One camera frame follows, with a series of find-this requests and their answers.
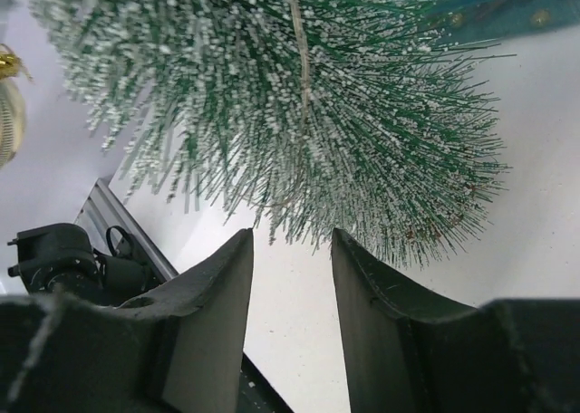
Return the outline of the small frosted christmas tree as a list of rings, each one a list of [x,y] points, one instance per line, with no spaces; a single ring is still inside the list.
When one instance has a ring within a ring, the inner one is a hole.
[[[28,1],[103,148],[131,130],[130,192],[247,205],[290,243],[340,228],[391,263],[483,230],[494,100],[433,0]]]

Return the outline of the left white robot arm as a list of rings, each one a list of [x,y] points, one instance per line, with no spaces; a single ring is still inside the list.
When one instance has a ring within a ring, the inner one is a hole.
[[[80,226],[58,223],[19,232],[8,244],[17,264],[7,268],[29,293],[62,288],[100,306],[119,306],[161,285],[152,261],[136,237],[120,226],[105,232],[109,252],[92,246]]]

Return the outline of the silver gold bauble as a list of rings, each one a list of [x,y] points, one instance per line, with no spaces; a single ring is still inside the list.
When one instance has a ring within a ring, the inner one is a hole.
[[[1,44],[1,168],[11,162],[23,143],[27,118],[22,93],[15,78],[33,81],[23,60],[5,43]]]

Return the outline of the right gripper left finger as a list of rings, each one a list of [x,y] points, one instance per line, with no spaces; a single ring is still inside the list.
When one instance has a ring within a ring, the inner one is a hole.
[[[4,412],[233,412],[254,237],[119,307],[69,293],[1,299]]]

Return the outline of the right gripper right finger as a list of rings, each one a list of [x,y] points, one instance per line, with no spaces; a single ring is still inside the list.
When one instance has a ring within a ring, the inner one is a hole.
[[[333,281],[354,412],[576,412],[579,302],[474,308],[377,260],[341,229]]]

